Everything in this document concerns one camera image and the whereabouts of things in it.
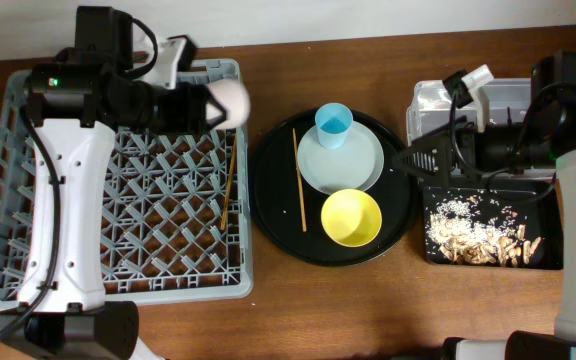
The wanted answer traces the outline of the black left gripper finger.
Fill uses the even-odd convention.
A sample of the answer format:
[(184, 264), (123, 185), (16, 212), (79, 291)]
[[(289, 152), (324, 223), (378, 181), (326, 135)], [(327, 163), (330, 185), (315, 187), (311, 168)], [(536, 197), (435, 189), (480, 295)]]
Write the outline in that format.
[(226, 113), (220, 113), (212, 117), (207, 117), (205, 120), (199, 122), (198, 133), (205, 134), (213, 129), (215, 129), (218, 125), (224, 123), (227, 120)]
[(217, 96), (209, 88), (208, 85), (200, 86), (200, 98), (202, 101), (202, 108), (207, 116), (226, 116), (227, 109), (217, 99)]

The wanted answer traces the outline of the pink cup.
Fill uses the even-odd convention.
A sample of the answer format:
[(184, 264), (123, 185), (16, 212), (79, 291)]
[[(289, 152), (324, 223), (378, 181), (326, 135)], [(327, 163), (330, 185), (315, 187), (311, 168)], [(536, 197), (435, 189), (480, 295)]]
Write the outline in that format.
[(222, 79), (209, 83), (207, 89), (226, 110), (225, 120), (214, 126), (214, 129), (236, 129), (247, 122), (250, 114), (250, 98), (242, 82), (233, 79)]

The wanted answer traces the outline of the grey plate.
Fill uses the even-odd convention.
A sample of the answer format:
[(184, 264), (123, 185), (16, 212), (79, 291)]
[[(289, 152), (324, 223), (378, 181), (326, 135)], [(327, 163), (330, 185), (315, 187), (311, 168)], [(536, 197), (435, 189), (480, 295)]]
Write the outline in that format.
[(345, 142), (337, 149), (319, 143), (317, 128), (311, 127), (298, 145), (300, 173), (315, 190), (331, 195), (344, 189), (367, 191), (384, 168), (384, 151), (377, 136), (354, 122)]

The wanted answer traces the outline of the food scraps pile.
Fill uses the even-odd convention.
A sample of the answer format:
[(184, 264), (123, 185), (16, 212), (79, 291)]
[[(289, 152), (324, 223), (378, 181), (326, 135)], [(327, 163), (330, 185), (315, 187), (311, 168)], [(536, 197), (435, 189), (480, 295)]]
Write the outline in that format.
[(513, 206), (480, 195), (446, 199), (428, 211), (425, 244), (454, 265), (527, 266), (544, 242), (528, 236), (528, 219)]

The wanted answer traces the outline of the wooden chopstick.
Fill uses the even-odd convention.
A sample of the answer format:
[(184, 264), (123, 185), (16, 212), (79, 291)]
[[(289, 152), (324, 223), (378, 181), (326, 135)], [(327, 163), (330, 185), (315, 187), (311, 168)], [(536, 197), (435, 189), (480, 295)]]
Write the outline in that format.
[(296, 171), (296, 181), (297, 181), (297, 188), (298, 188), (298, 196), (299, 196), (299, 208), (300, 208), (300, 218), (301, 218), (301, 227), (302, 232), (307, 232), (307, 219), (305, 213), (305, 202), (303, 196), (303, 185), (302, 185), (302, 176), (299, 168), (299, 161), (298, 161), (298, 144), (297, 144), (297, 135), (296, 131), (292, 129), (292, 143), (293, 143), (293, 153), (294, 153), (294, 161), (295, 161), (295, 171)]
[(227, 224), (228, 224), (228, 213), (229, 213), (229, 204), (230, 204), (230, 198), (231, 198), (231, 190), (232, 190), (232, 184), (233, 184), (233, 180), (234, 180), (234, 175), (235, 175), (235, 168), (236, 168), (236, 162), (237, 162), (237, 138), (234, 138), (233, 141), (233, 145), (232, 145), (232, 156), (230, 159), (230, 163), (229, 163), (229, 171), (228, 171), (228, 177), (227, 177), (227, 183), (226, 183), (226, 190), (225, 190), (225, 197), (224, 197), (224, 207), (223, 207), (223, 211), (222, 211), (222, 218), (221, 218), (221, 223), (220, 223), (220, 230), (221, 231), (225, 231), (227, 228)]

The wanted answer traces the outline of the yellow bowl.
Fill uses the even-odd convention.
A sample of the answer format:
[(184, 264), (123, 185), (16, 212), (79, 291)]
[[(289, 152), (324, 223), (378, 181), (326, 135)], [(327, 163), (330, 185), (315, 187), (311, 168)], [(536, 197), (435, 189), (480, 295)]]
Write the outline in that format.
[(357, 189), (344, 189), (330, 195), (322, 205), (320, 220), (326, 235), (348, 248), (373, 242), (383, 223), (376, 200)]

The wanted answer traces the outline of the light blue cup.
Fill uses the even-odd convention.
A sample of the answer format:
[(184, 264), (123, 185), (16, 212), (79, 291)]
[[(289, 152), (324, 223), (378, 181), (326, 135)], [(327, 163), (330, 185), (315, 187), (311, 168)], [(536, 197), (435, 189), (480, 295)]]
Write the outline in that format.
[(340, 103), (328, 103), (315, 113), (316, 133), (321, 146), (337, 149), (343, 145), (353, 123), (351, 110)]

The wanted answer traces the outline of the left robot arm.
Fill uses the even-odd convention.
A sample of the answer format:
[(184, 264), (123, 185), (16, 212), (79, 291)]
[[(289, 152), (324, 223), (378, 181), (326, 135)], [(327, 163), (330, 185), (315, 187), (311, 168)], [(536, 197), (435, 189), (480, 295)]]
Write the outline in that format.
[(36, 359), (150, 359), (131, 301), (110, 301), (102, 282), (100, 227), (118, 130), (203, 135), (242, 126), (242, 82), (179, 82), (196, 45), (154, 42), (133, 64), (142, 22), (109, 6), (81, 6), (75, 41), (27, 78), (19, 117), (34, 144), (31, 248), (18, 307), (0, 311), (0, 343)]

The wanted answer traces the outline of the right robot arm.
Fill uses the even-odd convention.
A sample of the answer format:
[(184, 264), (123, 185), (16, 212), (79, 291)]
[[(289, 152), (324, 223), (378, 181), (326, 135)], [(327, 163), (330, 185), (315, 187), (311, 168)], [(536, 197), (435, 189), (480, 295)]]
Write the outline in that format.
[(395, 168), (443, 188), (478, 184), (486, 192), (501, 174), (551, 167), (549, 188), (563, 205), (563, 287), (551, 335), (515, 331), (505, 340), (451, 337), (443, 359), (576, 359), (576, 52), (560, 50), (532, 68), (531, 100), (521, 123), (494, 125), (484, 88), (487, 66), (444, 79), (448, 122), (393, 158)]

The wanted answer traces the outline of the grey dishwasher rack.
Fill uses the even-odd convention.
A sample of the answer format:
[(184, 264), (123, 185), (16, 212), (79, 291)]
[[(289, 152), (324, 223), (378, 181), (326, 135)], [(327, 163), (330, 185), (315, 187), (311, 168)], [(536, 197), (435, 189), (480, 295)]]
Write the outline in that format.
[[(16, 306), (30, 253), (35, 161), (18, 120), (26, 76), (8, 77), (0, 116), (0, 311)], [(228, 224), (221, 231), (235, 137)], [(246, 157), (245, 128), (201, 137), (118, 132), (101, 210), (108, 300), (159, 305), (250, 293)]]

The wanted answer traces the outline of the clear plastic bin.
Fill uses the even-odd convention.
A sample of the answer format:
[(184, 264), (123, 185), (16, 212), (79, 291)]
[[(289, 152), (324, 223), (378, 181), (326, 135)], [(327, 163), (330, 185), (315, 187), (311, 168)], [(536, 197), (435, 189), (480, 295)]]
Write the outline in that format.
[[(495, 79), (484, 89), (490, 101), (492, 125), (521, 124), (530, 104), (531, 88), (528, 78)], [(407, 146), (405, 148), (419, 138), (442, 131), (449, 121), (450, 108), (451, 98), (440, 80), (418, 82), (414, 87), (412, 102), (406, 113)], [(470, 171), (462, 172), (454, 164), (452, 164), (452, 172), (449, 176), (417, 177), (436, 185), (481, 181), (480, 176)]]

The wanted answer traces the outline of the rectangular black tray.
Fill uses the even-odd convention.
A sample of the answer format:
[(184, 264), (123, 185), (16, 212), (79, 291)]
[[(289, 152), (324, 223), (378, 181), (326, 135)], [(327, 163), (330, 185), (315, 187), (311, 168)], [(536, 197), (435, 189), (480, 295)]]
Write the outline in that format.
[(486, 200), (497, 200), (503, 205), (513, 206), (522, 216), (528, 219), (528, 236), (534, 238), (542, 236), (541, 244), (532, 262), (527, 266), (517, 268), (538, 270), (560, 270), (563, 268), (563, 230), (559, 214), (556, 194), (551, 192), (546, 197), (531, 203), (523, 203), (522, 198), (535, 195), (546, 188), (545, 183), (529, 181), (527, 183), (514, 183), (510, 188), (486, 192), (476, 188), (448, 188), (427, 186), (422, 190), (423, 221), (424, 221), (424, 247), (429, 262), (437, 265), (454, 265), (448, 263), (439, 255), (430, 253), (431, 247), (425, 244), (425, 221), (428, 211), (435, 208), (440, 201), (452, 199), (460, 195), (480, 195)]

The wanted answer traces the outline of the round black tray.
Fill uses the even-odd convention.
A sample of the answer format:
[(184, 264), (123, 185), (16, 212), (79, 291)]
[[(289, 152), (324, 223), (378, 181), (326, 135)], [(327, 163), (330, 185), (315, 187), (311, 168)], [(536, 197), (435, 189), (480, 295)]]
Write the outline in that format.
[(370, 261), (399, 242), (418, 217), (421, 192), (416, 178), (391, 165), (391, 158), (404, 143), (373, 117), (359, 111), (353, 115), (376, 135), (386, 160), (379, 179), (367, 190), (382, 213), (380, 232), (367, 245), (344, 247), (330, 239), (320, 219), (327, 195), (306, 183), (297, 184), (292, 135), (301, 137), (315, 125), (313, 109), (270, 130), (248, 158), (249, 201), (255, 223), (282, 251), (318, 266), (343, 267)]

